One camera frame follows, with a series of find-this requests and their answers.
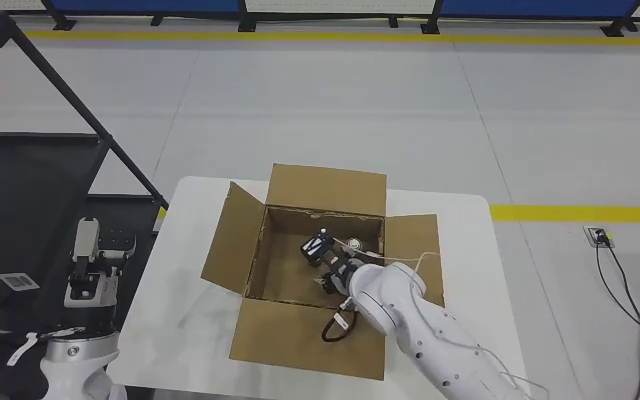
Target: electrical outlet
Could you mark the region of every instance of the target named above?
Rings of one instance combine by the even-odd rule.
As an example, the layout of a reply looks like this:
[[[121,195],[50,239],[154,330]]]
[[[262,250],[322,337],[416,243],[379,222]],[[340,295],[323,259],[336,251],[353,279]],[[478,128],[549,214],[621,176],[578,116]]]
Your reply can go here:
[[[587,236],[587,240],[591,247],[596,247],[596,242],[598,240],[598,234],[596,233],[598,230],[602,229],[604,234],[609,238],[609,246],[613,249],[615,248],[615,244],[613,244],[613,239],[611,238],[611,234],[604,228],[599,226],[583,226],[584,234]],[[606,248],[607,246],[604,243],[600,243],[600,247]]]

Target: open cardboard box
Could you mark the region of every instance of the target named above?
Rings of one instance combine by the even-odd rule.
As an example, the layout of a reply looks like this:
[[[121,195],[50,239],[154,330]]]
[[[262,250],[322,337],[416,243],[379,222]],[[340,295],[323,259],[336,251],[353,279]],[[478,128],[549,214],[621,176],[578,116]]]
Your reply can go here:
[[[266,205],[231,183],[201,275],[243,296],[229,358],[384,379],[384,337],[364,319],[344,340],[322,341],[344,297],[313,282],[326,267],[307,264],[300,246],[326,228],[385,257],[439,252],[436,215],[386,217],[386,194],[385,175],[281,164]],[[425,258],[419,274],[425,298],[444,306],[440,257]]]

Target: yellow tape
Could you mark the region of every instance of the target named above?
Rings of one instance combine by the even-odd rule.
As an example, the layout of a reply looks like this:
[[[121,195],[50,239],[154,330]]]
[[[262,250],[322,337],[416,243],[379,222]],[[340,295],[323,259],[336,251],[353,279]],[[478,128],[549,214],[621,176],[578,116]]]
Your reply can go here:
[[[160,209],[159,219],[167,211]],[[494,221],[640,223],[640,207],[493,204]]]
[[[61,40],[253,40],[253,41],[366,41],[366,42],[446,42],[493,43],[551,46],[640,46],[640,38],[545,37],[503,35],[422,35],[403,33],[344,32],[101,32],[27,31],[31,39]]]

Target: white cable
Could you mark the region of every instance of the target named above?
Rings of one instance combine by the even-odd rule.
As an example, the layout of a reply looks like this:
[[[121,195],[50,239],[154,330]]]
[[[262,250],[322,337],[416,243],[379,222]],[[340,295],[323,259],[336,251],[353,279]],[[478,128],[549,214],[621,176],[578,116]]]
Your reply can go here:
[[[436,336],[436,334],[435,334],[435,330],[433,329],[433,327],[431,326],[431,324],[429,324],[429,322],[428,322],[428,321],[427,321],[427,319],[424,317],[424,315],[422,315],[422,312],[420,311],[420,308],[418,307],[418,303],[416,303],[416,299],[415,299],[415,296],[414,296],[414,291],[413,291],[412,289],[413,289],[413,284],[414,284],[414,283],[415,283],[415,281],[416,281],[416,280],[415,280],[415,279],[416,279],[416,275],[418,274],[418,270],[420,269],[420,264],[422,263],[422,259],[423,259],[425,256],[429,256],[429,255],[431,255],[431,256],[439,256],[439,255],[440,255],[440,253],[435,253],[435,252],[432,252],[432,251],[425,251],[425,252],[424,252],[424,253],[422,253],[422,254],[420,255],[420,257],[418,257],[418,258],[395,258],[395,257],[383,257],[383,256],[378,255],[378,254],[375,254],[375,253],[367,253],[367,252],[364,252],[364,251],[361,251],[361,250],[358,250],[358,249],[354,249],[354,248],[352,248],[351,246],[349,246],[348,244],[343,243],[342,241],[340,241],[340,240],[338,240],[338,239],[335,239],[335,238],[334,238],[334,240],[335,240],[336,242],[340,243],[341,245],[348,247],[350,250],[355,251],[356,253],[360,253],[360,254],[363,254],[363,255],[365,255],[365,256],[369,256],[369,257],[372,257],[372,258],[377,258],[377,259],[380,259],[380,260],[394,260],[394,261],[417,261],[417,263],[416,263],[416,267],[413,269],[413,274],[411,275],[411,282],[409,283],[409,295],[411,296],[411,301],[413,302],[413,306],[414,306],[414,307],[416,308],[416,310],[418,311],[418,314],[420,315],[420,318],[422,318],[422,321],[427,325],[427,327],[429,327],[429,330],[431,331],[431,333],[432,333],[434,336]],[[495,359],[496,359],[496,361],[498,361],[498,363],[500,364],[500,366],[502,367],[502,369],[504,369],[504,371],[500,371],[500,373],[501,373],[501,374],[503,374],[503,375],[508,376],[508,377],[509,377],[509,380],[511,381],[511,383],[513,384],[513,386],[514,386],[515,388],[517,388],[518,390],[522,391],[522,393],[524,393],[524,395],[525,395],[528,399],[533,400],[533,399],[532,399],[532,398],[527,394],[527,392],[526,392],[524,389],[522,389],[522,387],[521,387],[520,385],[518,385],[518,383],[515,381],[515,379],[523,380],[523,381],[528,382],[528,383],[530,383],[530,384],[532,384],[532,385],[534,385],[534,386],[537,386],[537,387],[539,387],[539,388],[544,389],[544,391],[545,391],[545,392],[546,392],[546,394],[547,394],[547,400],[549,400],[549,399],[550,399],[550,396],[551,396],[551,395],[550,395],[549,389],[547,389],[546,387],[544,387],[544,386],[542,386],[542,385],[540,385],[540,384],[538,384],[538,383],[531,382],[531,381],[529,381],[529,380],[527,380],[527,379],[524,379],[524,378],[521,378],[521,377],[519,377],[519,376],[517,376],[517,375],[513,375],[513,374],[509,371],[509,369],[507,368],[507,366],[505,365],[505,363],[504,363],[504,362],[500,359],[500,357],[498,357],[498,356],[497,356],[493,351],[491,351],[491,350],[489,350],[489,349],[487,349],[487,348],[485,348],[485,347],[482,347],[482,346],[480,346],[480,345],[478,345],[477,347],[475,347],[475,346],[467,346],[466,344],[452,342],[452,341],[450,341],[450,340],[448,340],[448,339],[446,339],[446,338],[443,338],[443,337],[440,337],[440,338],[438,338],[438,339],[440,339],[440,340],[442,340],[442,341],[445,341],[445,342],[447,342],[447,343],[449,343],[449,344],[452,344],[452,345],[454,345],[454,346],[460,346],[460,347],[468,348],[468,349],[471,349],[471,350],[477,350],[477,349],[480,349],[480,350],[484,351],[485,353],[489,353],[493,358],[495,358]]]
[[[505,372],[502,372],[502,373],[503,373],[504,375],[506,375],[506,376],[508,376],[508,377],[509,377],[509,379],[510,379],[511,383],[513,384],[513,386],[514,386],[516,389],[520,390],[522,393],[524,393],[524,395],[525,395],[528,399],[533,400],[533,399],[532,399],[532,398],[527,394],[527,392],[526,392],[524,389],[522,389],[522,387],[521,387],[520,385],[518,385],[518,383],[515,381],[515,379],[514,379],[514,378],[519,378],[519,377],[517,377],[517,376],[513,375],[513,374],[509,371],[509,369],[507,368],[507,366],[505,365],[505,363],[504,363],[504,362],[500,359],[500,357],[498,357],[498,356],[497,356],[493,351],[491,351],[491,350],[489,350],[489,349],[487,349],[487,348],[485,348],[485,347],[482,347],[482,346],[480,346],[480,345],[478,345],[477,347],[475,347],[475,346],[468,346],[468,345],[466,345],[466,344],[453,342],[453,341],[448,340],[448,339],[446,339],[446,338],[444,338],[444,337],[438,337],[438,335],[436,335],[436,332],[435,332],[435,330],[433,329],[433,327],[431,326],[431,324],[429,324],[429,322],[427,321],[427,318],[425,318],[425,316],[424,316],[424,315],[422,315],[422,311],[420,311],[420,307],[418,307],[418,303],[416,302],[416,299],[415,299],[415,292],[413,291],[413,287],[414,287],[413,285],[414,285],[414,283],[415,283],[415,278],[416,278],[416,275],[418,274],[418,270],[420,269],[420,263],[422,263],[422,259],[423,259],[425,256],[427,256],[427,255],[432,255],[432,254],[433,254],[433,253],[431,253],[431,252],[424,252],[424,253],[422,253],[422,255],[420,255],[420,258],[418,258],[418,260],[417,260],[417,261],[418,261],[418,263],[416,264],[416,267],[413,269],[413,274],[411,275],[411,282],[409,283],[409,296],[411,296],[411,301],[413,302],[413,306],[416,308],[416,311],[418,311],[418,314],[420,315],[420,318],[422,319],[422,321],[425,323],[425,325],[427,325],[427,327],[429,328],[429,330],[431,331],[431,333],[432,333],[432,334],[433,334],[437,339],[439,339],[439,340],[442,340],[442,341],[447,342],[447,343],[449,343],[449,344],[452,344],[452,345],[454,345],[454,346],[459,346],[459,347],[467,348],[467,349],[470,349],[470,350],[480,349],[480,350],[484,351],[485,353],[489,353],[493,358],[495,358],[495,359],[496,359],[496,361],[498,361],[498,363],[500,364],[500,366],[502,367],[502,369],[504,369],[504,371],[505,371]],[[543,388],[543,389],[547,392],[547,399],[549,398],[549,390],[548,390],[546,387],[544,387],[544,386],[542,386],[542,385],[540,385],[540,384],[537,384],[537,383],[533,383],[533,382],[530,382],[530,383],[532,383],[532,384],[534,384],[534,385],[536,385],[536,386],[538,386],[538,387]]]
[[[335,238],[334,238],[334,240],[335,240],[336,242],[340,243],[341,245],[348,247],[350,250],[355,251],[356,253],[360,253],[360,254],[363,254],[363,255],[365,255],[365,256],[369,256],[369,257],[371,257],[371,258],[377,258],[377,259],[379,259],[379,260],[417,261],[417,262],[418,262],[418,265],[420,265],[420,261],[422,260],[422,258],[423,258],[425,255],[433,255],[433,256],[439,256],[439,255],[440,255],[440,253],[434,253],[434,252],[431,252],[431,251],[425,251],[424,253],[422,253],[422,254],[420,255],[420,257],[419,257],[419,258],[396,258],[396,257],[383,257],[383,256],[381,256],[381,255],[379,255],[379,254],[376,254],[376,253],[366,252],[366,251],[362,251],[362,250],[354,249],[353,247],[349,246],[349,245],[348,245],[348,244],[346,244],[346,243],[341,242],[341,241],[340,241],[340,240],[338,240],[338,239],[335,239]]]
[[[520,379],[521,381],[525,381],[525,382],[527,382],[528,384],[531,384],[531,385],[534,385],[534,386],[539,387],[540,389],[542,389],[542,390],[544,390],[544,391],[545,391],[545,393],[546,393],[546,395],[547,395],[547,396],[546,396],[546,397],[547,397],[547,400],[550,400],[550,399],[551,399],[551,392],[549,392],[549,389],[547,389],[546,387],[544,387],[544,386],[540,385],[539,383],[532,382],[532,381],[530,381],[530,380],[528,380],[528,379],[525,379],[525,378],[523,378],[523,377],[521,377],[521,376],[518,376],[518,375],[511,375],[511,374],[507,374],[506,372],[503,372],[503,371],[500,371],[500,373],[501,373],[501,374],[503,374],[503,375],[510,375],[512,378]]]

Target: floor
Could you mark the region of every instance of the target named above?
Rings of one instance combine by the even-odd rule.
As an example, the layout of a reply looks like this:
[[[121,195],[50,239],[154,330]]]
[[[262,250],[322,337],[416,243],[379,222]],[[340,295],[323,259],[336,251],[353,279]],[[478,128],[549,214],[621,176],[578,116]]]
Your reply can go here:
[[[21,24],[37,29],[43,22]],[[143,30],[146,24],[87,19],[82,29]],[[365,31],[383,25],[356,23]],[[161,29],[204,26],[235,28],[167,21]],[[315,25],[263,28],[309,26]],[[441,28],[600,35],[584,24]],[[324,29],[352,28],[329,23]],[[186,175],[267,180],[271,164],[280,162],[382,172],[391,188],[474,193],[490,203],[640,203],[637,47],[64,40],[36,45],[168,199]],[[0,96],[0,131],[90,131],[17,48],[0,54],[0,93],[9,94]],[[331,155],[317,153],[323,142],[336,144]],[[115,157],[92,190],[144,193]],[[599,281],[594,251],[582,232],[587,223],[495,224],[528,377],[549,388],[553,400],[632,399],[639,380],[638,329]],[[640,296],[640,227],[605,227],[632,293]],[[615,266],[607,256],[602,259],[620,293]],[[534,394],[544,398],[540,391]],[[204,397],[156,394],[164,400],[194,398]]]

